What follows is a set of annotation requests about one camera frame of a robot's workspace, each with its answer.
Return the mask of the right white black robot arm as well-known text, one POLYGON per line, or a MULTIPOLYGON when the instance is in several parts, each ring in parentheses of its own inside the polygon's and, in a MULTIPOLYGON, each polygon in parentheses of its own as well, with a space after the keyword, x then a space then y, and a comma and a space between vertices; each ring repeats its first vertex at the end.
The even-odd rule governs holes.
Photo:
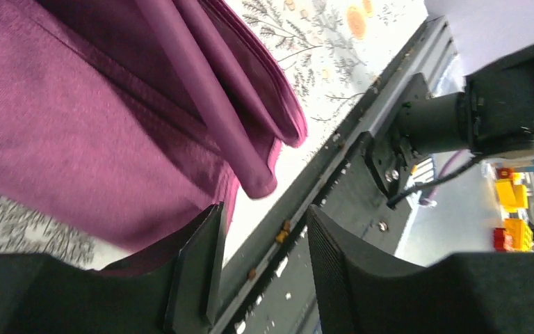
POLYGON ((462 92, 403 102, 394 126, 420 154, 533 155, 534 44, 467 75, 462 92))

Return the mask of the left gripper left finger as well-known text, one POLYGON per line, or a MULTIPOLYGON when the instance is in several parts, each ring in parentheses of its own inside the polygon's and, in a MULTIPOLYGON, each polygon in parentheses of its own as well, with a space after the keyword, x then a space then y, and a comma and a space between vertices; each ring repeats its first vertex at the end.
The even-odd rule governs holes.
POLYGON ((107 266, 0 254, 0 333, 208 333, 218 314, 223 204, 107 266))

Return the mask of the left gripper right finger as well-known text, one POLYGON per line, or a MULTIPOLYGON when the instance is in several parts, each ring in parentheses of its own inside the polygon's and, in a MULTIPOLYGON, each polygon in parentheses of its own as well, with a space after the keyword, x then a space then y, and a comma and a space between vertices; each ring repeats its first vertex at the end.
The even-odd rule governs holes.
POLYGON ((534 253, 456 253, 420 267, 307 210, 324 333, 534 333, 534 253))

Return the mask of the purple cloth napkin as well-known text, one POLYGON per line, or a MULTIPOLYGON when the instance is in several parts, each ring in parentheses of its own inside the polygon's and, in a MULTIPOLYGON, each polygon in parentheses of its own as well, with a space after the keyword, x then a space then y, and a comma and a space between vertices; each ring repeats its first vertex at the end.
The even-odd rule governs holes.
POLYGON ((225 1, 0 1, 0 253, 89 267, 277 187, 307 122, 225 1))

